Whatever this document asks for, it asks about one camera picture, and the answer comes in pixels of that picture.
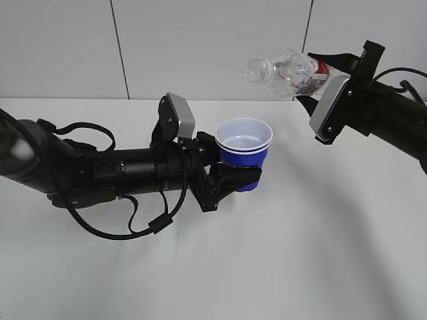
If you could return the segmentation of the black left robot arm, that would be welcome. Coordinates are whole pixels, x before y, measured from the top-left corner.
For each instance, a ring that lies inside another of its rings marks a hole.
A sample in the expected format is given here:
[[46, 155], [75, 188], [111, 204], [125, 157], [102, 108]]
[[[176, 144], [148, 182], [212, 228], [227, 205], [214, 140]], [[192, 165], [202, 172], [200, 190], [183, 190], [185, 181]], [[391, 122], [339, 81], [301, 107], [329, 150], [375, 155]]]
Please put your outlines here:
[[202, 211], [214, 211], [230, 193], [260, 180], [258, 165], [224, 163], [213, 136], [195, 131], [192, 116], [165, 105], [147, 149], [100, 151], [67, 138], [77, 129], [107, 133], [88, 122], [58, 128], [39, 119], [15, 119], [1, 114], [1, 175], [44, 193], [52, 205], [74, 209], [134, 199], [142, 193], [180, 192], [183, 202], [193, 193]]

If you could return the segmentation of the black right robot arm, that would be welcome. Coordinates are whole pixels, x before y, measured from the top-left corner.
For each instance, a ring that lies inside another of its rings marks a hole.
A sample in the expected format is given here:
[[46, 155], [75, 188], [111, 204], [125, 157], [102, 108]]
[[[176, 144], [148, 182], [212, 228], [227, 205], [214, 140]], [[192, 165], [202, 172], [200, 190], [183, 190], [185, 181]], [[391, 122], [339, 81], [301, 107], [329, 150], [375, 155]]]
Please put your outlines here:
[[309, 57], [341, 72], [320, 100], [298, 96], [310, 116], [316, 140], [331, 145], [344, 127], [375, 135], [419, 161], [426, 168], [426, 104], [413, 86], [401, 89], [379, 82], [376, 69], [384, 53], [381, 44], [366, 41], [361, 56], [351, 53]]

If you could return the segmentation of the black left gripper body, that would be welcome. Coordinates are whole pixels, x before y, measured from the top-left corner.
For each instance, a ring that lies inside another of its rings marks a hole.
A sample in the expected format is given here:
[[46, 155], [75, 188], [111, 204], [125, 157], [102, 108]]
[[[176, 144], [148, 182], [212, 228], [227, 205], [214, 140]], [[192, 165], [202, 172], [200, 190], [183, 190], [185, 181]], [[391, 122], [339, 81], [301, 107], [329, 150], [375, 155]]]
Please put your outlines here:
[[207, 175], [209, 173], [207, 173], [205, 168], [210, 165], [203, 165], [196, 137], [191, 139], [179, 138], [178, 145], [181, 149], [183, 163], [186, 168], [187, 185], [201, 210], [203, 212], [216, 211], [220, 200], [217, 195], [214, 195], [207, 182]]

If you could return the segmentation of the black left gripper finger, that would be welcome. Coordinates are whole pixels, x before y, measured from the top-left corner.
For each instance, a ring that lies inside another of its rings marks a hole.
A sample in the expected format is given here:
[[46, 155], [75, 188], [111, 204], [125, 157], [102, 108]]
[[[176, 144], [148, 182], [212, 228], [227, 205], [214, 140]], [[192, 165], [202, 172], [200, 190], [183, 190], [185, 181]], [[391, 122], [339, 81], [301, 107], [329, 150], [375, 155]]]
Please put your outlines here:
[[262, 169], [256, 166], [236, 167], [227, 163], [214, 163], [207, 175], [207, 182], [219, 200], [241, 188], [258, 183]]
[[196, 140], [203, 165], [212, 165], [221, 161], [220, 148], [213, 135], [204, 131], [198, 131]]

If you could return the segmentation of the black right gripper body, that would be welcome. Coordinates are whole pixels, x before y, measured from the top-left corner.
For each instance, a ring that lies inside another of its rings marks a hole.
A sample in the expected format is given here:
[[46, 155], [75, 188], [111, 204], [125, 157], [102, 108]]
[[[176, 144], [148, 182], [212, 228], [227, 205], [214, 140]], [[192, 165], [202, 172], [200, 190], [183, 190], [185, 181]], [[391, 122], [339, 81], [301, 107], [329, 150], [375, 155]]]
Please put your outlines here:
[[348, 83], [348, 124], [360, 127], [364, 118], [363, 96], [375, 76], [380, 59], [385, 47], [381, 44], [367, 40], [363, 46], [360, 57], [356, 57], [350, 65], [350, 82]]

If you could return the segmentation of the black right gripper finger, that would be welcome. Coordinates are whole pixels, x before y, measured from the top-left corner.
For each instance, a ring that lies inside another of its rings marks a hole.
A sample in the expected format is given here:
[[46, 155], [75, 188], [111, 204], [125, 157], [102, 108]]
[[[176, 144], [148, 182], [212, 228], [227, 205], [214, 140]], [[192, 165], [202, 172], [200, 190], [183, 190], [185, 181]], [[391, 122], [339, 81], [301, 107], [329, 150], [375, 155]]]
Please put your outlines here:
[[302, 104], [307, 114], [311, 117], [316, 107], [318, 106], [318, 100], [305, 95], [296, 96], [296, 99]]
[[308, 56], [339, 71], [353, 71], [357, 67], [357, 64], [360, 60], [358, 56], [351, 53], [341, 53], [335, 55], [308, 53]]

